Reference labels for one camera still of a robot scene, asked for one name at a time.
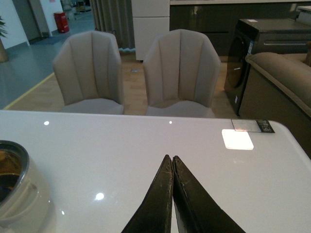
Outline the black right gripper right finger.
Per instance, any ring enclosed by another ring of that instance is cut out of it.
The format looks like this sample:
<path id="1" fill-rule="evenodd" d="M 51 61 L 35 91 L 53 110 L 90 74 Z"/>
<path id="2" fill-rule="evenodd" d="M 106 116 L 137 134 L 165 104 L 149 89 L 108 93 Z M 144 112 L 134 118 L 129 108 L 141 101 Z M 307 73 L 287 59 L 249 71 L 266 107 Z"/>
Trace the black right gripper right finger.
<path id="1" fill-rule="evenodd" d="M 173 158 L 173 200 L 180 233 L 243 233 L 214 201 L 183 161 Z"/>

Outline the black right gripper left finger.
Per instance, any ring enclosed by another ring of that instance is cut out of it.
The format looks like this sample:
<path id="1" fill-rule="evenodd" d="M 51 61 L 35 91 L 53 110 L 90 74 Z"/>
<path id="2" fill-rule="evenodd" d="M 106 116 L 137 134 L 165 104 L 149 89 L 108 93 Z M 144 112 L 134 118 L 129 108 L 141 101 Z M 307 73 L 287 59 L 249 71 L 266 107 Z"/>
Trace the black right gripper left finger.
<path id="1" fill-rule="evenodd" d="M 173 164 L 169 155 L 162 163 L 123 233 L 169 233 L 173 207 Z"/>

